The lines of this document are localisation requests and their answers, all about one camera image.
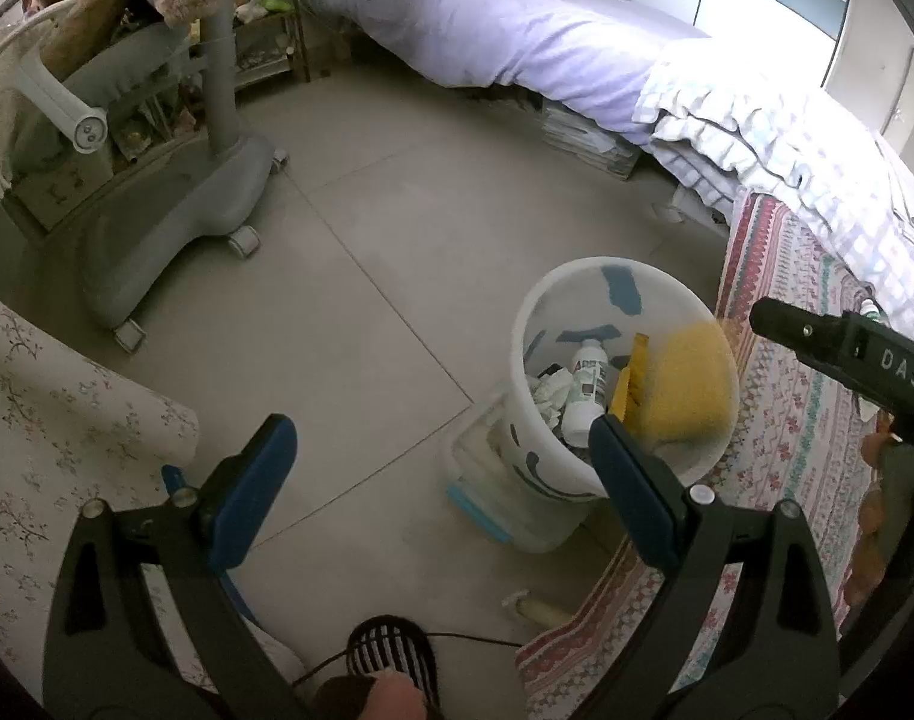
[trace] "white ruffled blanket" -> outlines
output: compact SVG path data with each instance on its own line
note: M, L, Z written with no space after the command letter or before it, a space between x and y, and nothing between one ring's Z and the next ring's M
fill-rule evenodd
M684 40L663 50L633 119L655 126L651 151L706 204L743 185L789 206L914 340L914 177L827 93Z

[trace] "grey chair base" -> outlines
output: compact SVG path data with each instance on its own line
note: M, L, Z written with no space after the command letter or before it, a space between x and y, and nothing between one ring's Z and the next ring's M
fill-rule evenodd
M189 242L241 228L276 157L282 154L253 134L214 155L206 133L199 133L100 199L84 234L80 269L84 299L98 324L111 330L124 325Z

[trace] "white bottle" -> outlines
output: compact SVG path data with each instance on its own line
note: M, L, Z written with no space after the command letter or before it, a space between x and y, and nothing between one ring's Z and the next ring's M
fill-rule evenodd
M570 365L574 383L561 422L564 440L570 446L586 449L590 442L590 425L604 413L608 365L607 352L596 338L584 341L574 355Z

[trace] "bottle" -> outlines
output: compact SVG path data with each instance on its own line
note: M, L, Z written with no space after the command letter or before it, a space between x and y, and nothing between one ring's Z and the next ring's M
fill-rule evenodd
M866 317L867 319L873 319L874 322L884 323L883 314L881 314L877 304L873 302L871 298L867 298L860 304L860 316Z
M590 425L604 413L607 402L607 352L596 338L588 338L574 355L570 370L573 386L567 397L561 432L564 442L586 449L590 442Z

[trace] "green object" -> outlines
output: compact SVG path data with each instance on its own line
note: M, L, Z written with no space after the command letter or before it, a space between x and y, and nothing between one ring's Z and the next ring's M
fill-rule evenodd
M292 13L293 6L286 0L261 0L260 4L271 13Z

